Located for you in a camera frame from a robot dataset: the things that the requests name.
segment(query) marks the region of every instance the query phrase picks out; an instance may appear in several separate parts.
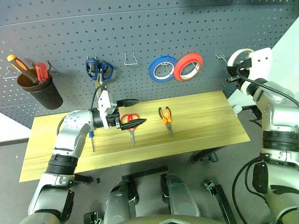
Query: gray floor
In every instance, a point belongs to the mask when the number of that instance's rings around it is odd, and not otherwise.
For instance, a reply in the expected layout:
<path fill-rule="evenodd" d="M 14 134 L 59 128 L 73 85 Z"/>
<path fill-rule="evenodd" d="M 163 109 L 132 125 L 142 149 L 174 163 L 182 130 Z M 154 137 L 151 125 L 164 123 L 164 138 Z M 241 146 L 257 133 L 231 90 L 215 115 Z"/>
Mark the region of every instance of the gray floor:
<path fill-rule="evenodd" d="M 237 222 L 242 223 L 233 207 L 231 188 L 233 179 L 242 165 L 259 155 L 262 131 L 260 127 L 248 121 L 253 117 L 254 115 L 248 111 L 239 114 L 251 141 L 220 150 L 217 153 L 219 162 L 216 163 L 204 161 L 192 164 L 189 162 L 191 153 L 186 153 L 82 173 L 91 175 L 94 179 L 100 177 L 101 182 L 73 187 L 74 207 L 68 223 L 82 224 L 83 214 L 94 210 L 103 214 L 108 194 L 121 180 L 122 175 L 164 165 L 168 166 L 169 173 L 179 175 L 189 185 L 203 217 L 225 223 L 216 198 L 203 187 L 203 181 L 207 178 L 212 179 L 214 183 L 220 183 Z M 25 150 L 26 143 L 0 147 L 0 224 L 19 223 L 27 215 L 29 202 L 37 186 L 38 181 L 18 183 Z M 136 179 L 140 196 L 140 202 L 136 206 L 137 216 L 168 213 L 168 207 L 161 199 L 160 175 Z M 262 199 L 246 191 L 243 175 L 236 186 L 236 198 L 248 223 L 263 224 L 271 221 L 269 210 Z"/>

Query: wooden table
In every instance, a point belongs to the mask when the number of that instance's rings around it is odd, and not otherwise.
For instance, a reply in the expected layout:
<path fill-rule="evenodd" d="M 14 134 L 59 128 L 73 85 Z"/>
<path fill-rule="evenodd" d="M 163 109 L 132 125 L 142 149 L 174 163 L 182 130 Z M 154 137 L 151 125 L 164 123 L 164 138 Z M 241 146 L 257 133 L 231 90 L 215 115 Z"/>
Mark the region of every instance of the wooden table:
<path fill-rule="evenodd" d="M 158 108 L 169 106 L 172 112 L 173 138 L 162 123 Z M 135 131 L 135 148 L 128 131 L 115 127 L 94 132 L 95 153 L 91 140 L 78 161 L 76 172 L 143 161 L 162 156 L 198 151 L 249 141 L 239 119 L 221 91 L 142 102 L 121 107 L 120 114 L 138 113 L 147 121 Z M 27 145 L 20 182 L 36 180 L 47 168 L 55 140 L 56 128 L 65 115 L 34 118 Z"/>

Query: blue tape roll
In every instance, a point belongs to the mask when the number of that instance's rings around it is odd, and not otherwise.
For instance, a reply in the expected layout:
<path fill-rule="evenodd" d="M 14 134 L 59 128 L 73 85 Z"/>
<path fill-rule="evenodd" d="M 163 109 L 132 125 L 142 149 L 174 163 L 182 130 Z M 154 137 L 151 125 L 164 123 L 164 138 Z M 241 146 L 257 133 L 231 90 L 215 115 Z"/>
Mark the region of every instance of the blue tape roll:
<path fill-rule="evenodd" d="M 163 66 L 163 63 L 168 63 L 172 65 L 172 69 L 169 71 L 170 74 L 163 76 L 163 77 L 159 77 L 155 75 L 155 70 L 159 65 Z M 177 64 L 177 60 L 174 57 L 171 56 L 162 56 L 159 57 L 157 59 L 155 59 L 152 64 L 149 66 L 149 76 L 151 77 L 152 80 L 154 80 L 155 82 L 158 83 L 164 83 L 167 82 L 169 80 L 171 80 L 173 78 L 173 72 L 174 72 L 174 67 Z"/>

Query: black cable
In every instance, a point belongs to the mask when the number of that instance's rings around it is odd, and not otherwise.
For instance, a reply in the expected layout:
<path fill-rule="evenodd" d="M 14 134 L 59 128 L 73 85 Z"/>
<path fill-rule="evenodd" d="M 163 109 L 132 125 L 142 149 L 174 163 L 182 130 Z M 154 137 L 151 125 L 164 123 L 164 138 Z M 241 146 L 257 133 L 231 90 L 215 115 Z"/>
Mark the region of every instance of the black cable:
<path fill-rule="evenodd" d="M 292 101 L 294 104 L 296 104 L 297 107 L 299 107 L 299 102 L 298 102 L 297 100 L 295 100 L 293 97 L 291 97 L 291 96 L 285 94 L 285 93 L 282 92 L 282 91 L 276 90 L 276 89 L 274 89 L 274 88 L 272 88 L 272 87 L 266 86 L 266 85 L 264 85 L 264 84 L 258 83 L 258 82 L 256 82 L 256 81 L 253 81 L 253 80 L 251 80 L 251 79 L 249 79 L 249 78 L 246 78 L 246 77 L 242 76 L 242 75 L 240 74 L 240 72 L 239 72 L 238 69 L 237 69 L 237 72 L 238 72 L 238 74 L 236 74 L 235 72 L 234 72 L 234 74 L 235 74 L 236 76 L 238 76 L 239 78 L 241 78 L 241 79 L 243 79 L 243 80 L 245 80 L 245 81 L 247 81 L 247 82 L 253 83 L 253 84 L 255 84 L 255 85 L 261 86 L 261 87 L 263 87 L 263 88 L 265 88 L 265 89 L 268 89 L 268 90 L 270 90 L 270 91 L 272 91 L 272 92 L 278 93 L 279 95 L 284 96 L 285 98 L 289 99 L 289 100 Z"/>
<path fill-rule="evenodd" d="M 259 161 L 262 161 L 262 158 L 261 158 L 260 156 L 258 156 L 258 157 L 256 157 L 256 158 L 250 160 L 249 162 L 247 162 L 247 163 L 246 163 L 246 164 L 239 170 L 239 172 L 238 172 L 237 175 L 235 176 L 235 179 L 234 179 L 234 182 L 233 182 L 233 187 L 232 187 L 232 197 L 233 197 L 233 202 L 234 202 L 234 205 L 235 205 L 235 209 L 237 210 L 237 212 L 238 212 L 238 214 L 239 214 L 239 216 L 240 216 L 240 218 L 241 218 L 241 220 L 242 220 L 242 222 L 243 222 L 244 224 L 247 224 L 247 222 L 246 222 L 246 220 L 244 219 L 242 213 L 240 212 L 240 209 L 239 209 L 239 207 L 238 207 L 238 205 L 237 205 L 237 201 L 235 200 L 235 186 L 236 186 L 236 184 L 237 184 L 238 178 L 239 178 L 239 176 L 241 175 L 242 171 L 243 171 L 247 166 L 249 166 L 250 164 L 253 164 L 253 163 L 255 163 L 255 162 L 259 162 Z"/>
<path fill-rule="evenodd" d="M 251 163 L 250 165 L 248 165 L 248 166 L 247 166 L 247 169 L 246 169 L 246 172 L 245 172 L 245 178 L 244 178 L 244 181 L 245 181 L 246 189 L 247 189 L 247 191 L 249 191 L 251 194 L 254 194 L 254 195 L 256 195 L 256 196 L 261 197 L 261 198 L 268 204 L 267 199 L 266 199 L 263 195 L 261 195 L 261 194 L 259 194 L 259 193 L 257 193 L 257 192 L 254 192 L 254 191 L 252 191 L 252 190 L 249 189 L 249 186 L 248 186 L 248 172 L 249 172 L 249 169 L 250 169 L 250 167 L 251 167 L 252 165 L 253 165 L 253 163 Z"/>
<path fill-rule="evenodd" d="M 95 95 L 97 94 L 97 91 L 99 90 L 99 88 L 101 88 L 102 86 L 98 86 L 94 93 L 93 93 L 93 97 L 92 97 L 92 102 L 90 103 L 90 108 L 89 109 L 92 109 L 93 108 L 93 102 L 94 102 L 94 98 L 95 98 Z"/>
<path fill-rule="evenodd" d="M 58 124 L 57 130 L 56 130 L 56 135 L 59 134 L 60 126 L 62 125 L 62 122 L 64 121 L 65 116 L 61 119 L 61 121 Z"/>
<path fill-rule="evenodd" d="M 260 123 L 258 123 L 257 120 L 249 120 L 249 121 L 252 122 L 252 123 L 255 123 L 255 124 L 259 125 L 260 127 L 262 127 L 262 125 Z"/>

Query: black cup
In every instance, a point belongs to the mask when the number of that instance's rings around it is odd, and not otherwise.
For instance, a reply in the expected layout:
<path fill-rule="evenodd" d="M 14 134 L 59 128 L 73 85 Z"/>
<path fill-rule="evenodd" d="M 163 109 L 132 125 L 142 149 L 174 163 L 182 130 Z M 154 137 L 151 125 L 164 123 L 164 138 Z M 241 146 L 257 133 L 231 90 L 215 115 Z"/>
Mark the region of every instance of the black cup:
<path fill-rule="evenodd" d="M 53 79 L 50 74 L 46 81 L 36 85 L 34 85 L 25 75 L 21 74 L 17 78 L 17 83 L 23 90 L 29 92 L 38 102 L 49 110 L 55 110 L 63 103 L 59 92 L 53 84 Z"/>

